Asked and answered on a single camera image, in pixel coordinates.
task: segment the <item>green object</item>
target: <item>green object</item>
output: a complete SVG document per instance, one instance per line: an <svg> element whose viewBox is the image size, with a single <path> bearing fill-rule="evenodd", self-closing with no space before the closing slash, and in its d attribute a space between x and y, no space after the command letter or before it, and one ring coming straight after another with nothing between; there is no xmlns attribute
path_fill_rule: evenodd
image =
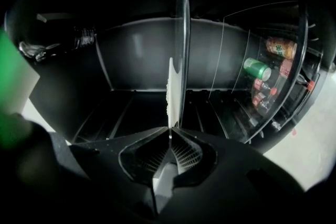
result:
<svg viewBox="0 0 336 224"><path fill-rule="evenodd" d="M271 69L264 63L253 58L247 58L244 62L244 69L252 76L266 81L271 76Z"/></svg>
<svg viewBox="0 0 336 224"><path fill-rule="evenodd" d="M0 150L13 150L27 141L33 124L19 115L5 115L0 111Z"/></svg>
<svg viewBox="0 0 336 224"><path fill-rule="evenodd" d="M0 27L0 112L21 113L38 78Z"/></svg>

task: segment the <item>red bottle cap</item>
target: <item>red bottle cap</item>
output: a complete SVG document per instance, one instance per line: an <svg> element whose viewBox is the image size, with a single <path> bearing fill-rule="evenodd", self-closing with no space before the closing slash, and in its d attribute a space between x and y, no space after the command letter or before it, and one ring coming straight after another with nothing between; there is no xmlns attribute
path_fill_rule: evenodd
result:
<svg viewBox="0 0 336 224"><path fill-rule="evenodd" d="M312 81L312 80L309 81L307 90L311 92L314 89L314 87L315 87L315 81Z"/></svg>
<svg viewBox="0 0 336 224"><path fill-rule="evenodd" d="M277 93L277 88L275 88L275 87L273 87L272 89L271 89L271 92L270 92L270 94L271 95L275 95L276 93Z"/></svg>

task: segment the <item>beverage can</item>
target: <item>beverage can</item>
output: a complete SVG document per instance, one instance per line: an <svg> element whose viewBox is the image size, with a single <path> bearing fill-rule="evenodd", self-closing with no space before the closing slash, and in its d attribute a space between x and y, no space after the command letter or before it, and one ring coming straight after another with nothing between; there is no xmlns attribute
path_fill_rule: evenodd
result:
<svg viewBox="0 0 336 224"><path fill-rule="evenodd" d="M268 80L271 76L271 69L266 64L253 58L247 58L243 67L249 74L262 81Z"/></svg>
<svg viewBox="0 0 336 224"><path fill-rule="evenodd" d="M297 43L292 40L271 37L266 40L266 49L273 54L293 60Z"/></svg>
<svg viewBox="0 0 336 224"><path fill-rule="evenodd" d="M285 59L281 63L280 74L286 79L288 79L290 70L292 68L292 64L293 64L293 61L291 61L289 59Z"/></svg>

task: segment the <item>white floor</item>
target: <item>white floor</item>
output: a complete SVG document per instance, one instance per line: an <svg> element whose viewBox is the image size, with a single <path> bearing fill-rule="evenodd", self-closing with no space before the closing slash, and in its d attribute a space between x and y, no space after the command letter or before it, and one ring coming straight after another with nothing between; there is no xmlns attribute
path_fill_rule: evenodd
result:
<svg viewBox="0 0 336 224"><path fill-rule="evenodd" d="M53 131L30 100L23 116ZM308 189L328 176L336 160L336 74L329 74L315 104L295 130L295 135L288 134L265 156Z"/></svg>

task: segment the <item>soda can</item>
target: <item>soda can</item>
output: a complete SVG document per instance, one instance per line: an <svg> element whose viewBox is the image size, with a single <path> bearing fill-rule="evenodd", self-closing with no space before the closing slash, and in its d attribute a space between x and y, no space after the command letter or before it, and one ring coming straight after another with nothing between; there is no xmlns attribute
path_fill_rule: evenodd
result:
<svg viewBox="0 0 336 224"><path fill-rule="evenodd" d="M271 37L266 40L266 49L273 54L293 60L297 44L292 40Z"/></svg>
<svg viewBox="0 0 336 224"><path fill-rule="evenodd" d="M262 81L268 80L271 76L271 69L266 64L253 58L247 58L243 66L249 74Z"/></svg>

